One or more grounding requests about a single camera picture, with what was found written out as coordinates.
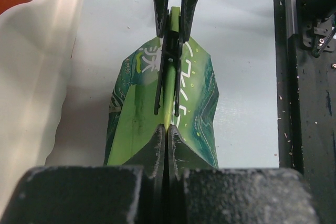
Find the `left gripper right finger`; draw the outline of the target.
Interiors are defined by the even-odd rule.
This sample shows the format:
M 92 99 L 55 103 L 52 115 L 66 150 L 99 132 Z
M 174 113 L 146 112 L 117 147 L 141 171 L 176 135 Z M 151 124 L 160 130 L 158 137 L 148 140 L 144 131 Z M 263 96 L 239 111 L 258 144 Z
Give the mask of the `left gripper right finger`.
M 215 169 L 167 131 L 171 223 L 318 223 L 303 177 L 288 168 Z

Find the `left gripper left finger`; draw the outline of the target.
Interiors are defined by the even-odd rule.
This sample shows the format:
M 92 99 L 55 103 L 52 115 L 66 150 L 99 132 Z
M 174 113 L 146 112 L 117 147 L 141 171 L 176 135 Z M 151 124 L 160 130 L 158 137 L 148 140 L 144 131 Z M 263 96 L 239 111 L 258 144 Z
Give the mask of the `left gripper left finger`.
M 1 223 L 162 223 L 165 128 L 121 166 L 51 166 L 19 180 Z

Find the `black bag clip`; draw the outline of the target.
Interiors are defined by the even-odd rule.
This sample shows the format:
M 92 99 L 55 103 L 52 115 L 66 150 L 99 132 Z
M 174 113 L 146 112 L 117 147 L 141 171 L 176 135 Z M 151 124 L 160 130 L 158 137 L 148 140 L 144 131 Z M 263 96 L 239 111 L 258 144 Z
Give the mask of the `black bag clip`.
M 178 117 L 180 106 L 182 39 L 178 31 L 167 30 L 163 37 L 158 83 L 155 93 L 154 114 L 158 115 L 161 94 L 173 88 L 174 115 Z

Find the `green litter bag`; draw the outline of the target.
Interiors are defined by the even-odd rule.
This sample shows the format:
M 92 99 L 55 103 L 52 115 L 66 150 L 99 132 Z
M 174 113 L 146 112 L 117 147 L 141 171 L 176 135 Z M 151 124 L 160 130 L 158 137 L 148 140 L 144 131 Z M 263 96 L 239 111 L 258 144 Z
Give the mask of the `green litter bag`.
M 183 141 L 212 167 L 218 167 L 213 120 L 219 90 L 210 55 L 190 39 L 182 48 L 180 115 L 174 115 L 173 88 L 155 93 L 163 39 L 153 38 L 124 59 L 109 105 L 105 165 L 122 165 L 143 148 L 159 124 L 175 125 Z

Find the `orange and cream litter box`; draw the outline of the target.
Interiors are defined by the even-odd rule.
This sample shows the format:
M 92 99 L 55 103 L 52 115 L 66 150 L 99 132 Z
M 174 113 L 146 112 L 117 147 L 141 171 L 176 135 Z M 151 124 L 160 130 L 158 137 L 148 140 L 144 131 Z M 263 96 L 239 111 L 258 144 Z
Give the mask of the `orange and cream litter box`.
M 83 0 L 21 0 L 1 14 L 1 173 L 44 164 L 70 76 Z

